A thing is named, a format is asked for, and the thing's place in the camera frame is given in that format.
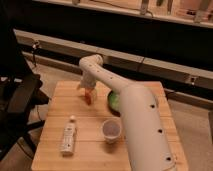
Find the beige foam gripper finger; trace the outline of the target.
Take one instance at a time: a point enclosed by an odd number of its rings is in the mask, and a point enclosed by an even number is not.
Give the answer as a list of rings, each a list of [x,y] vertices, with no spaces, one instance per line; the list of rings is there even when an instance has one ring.
[[[93,89],[89,93],[90,95],[90,104],[93,104],[97,100],[97,90]]]

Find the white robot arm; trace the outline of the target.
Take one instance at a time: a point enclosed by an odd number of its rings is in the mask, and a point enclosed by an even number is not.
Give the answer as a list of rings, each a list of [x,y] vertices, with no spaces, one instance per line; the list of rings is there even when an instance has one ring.
[[[80,59],[82,88],[94,88],[100,81],[119,96],[118,109],[125,134],[131,171],[177,171],[150,88],[108,71],[100,55]]]

